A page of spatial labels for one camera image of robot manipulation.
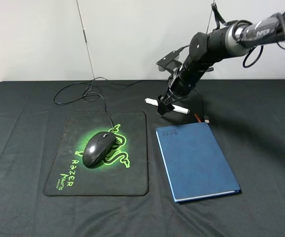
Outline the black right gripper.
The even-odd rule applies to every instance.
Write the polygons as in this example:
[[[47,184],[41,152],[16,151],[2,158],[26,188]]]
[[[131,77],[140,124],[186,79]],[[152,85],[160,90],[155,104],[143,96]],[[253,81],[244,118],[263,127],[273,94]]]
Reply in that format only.
[[[158,114],[163,116],[167,112],[172,112],[175,109],[172,103],[187,97],[199,79],[197,73],[189,70],[185,65],[176,70],[169,78],[168,88],[164,95],[157,97]]]

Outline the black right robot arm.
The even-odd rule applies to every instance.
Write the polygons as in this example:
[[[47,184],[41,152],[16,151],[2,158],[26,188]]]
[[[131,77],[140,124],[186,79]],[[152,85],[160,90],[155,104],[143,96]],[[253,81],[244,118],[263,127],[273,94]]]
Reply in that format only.
[[[247,20],[226,22],[212,4],[216,28],[210,33],[198,32],[187,46],[189,53],[183,63],[178,61],[183,47],[170,52],[156,64],[167,71],[168,88],[158,96],[160,115],[173,111],[173,104],[187,97],[201,77],[224,59],[248,57],[256,47],[285,42],[285,12],[275,13],[258,23]]]

